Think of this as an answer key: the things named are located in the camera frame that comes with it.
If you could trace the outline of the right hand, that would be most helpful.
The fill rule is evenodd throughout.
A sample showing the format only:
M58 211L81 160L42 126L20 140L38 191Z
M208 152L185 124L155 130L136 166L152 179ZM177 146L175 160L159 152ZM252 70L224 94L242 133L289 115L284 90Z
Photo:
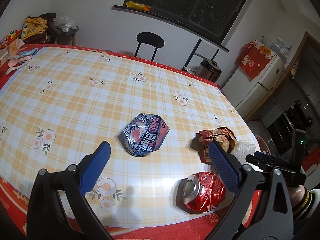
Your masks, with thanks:
M288 192L290 195L291 205L296 206L304 197L305 187L299 185L298 187L289 187Z

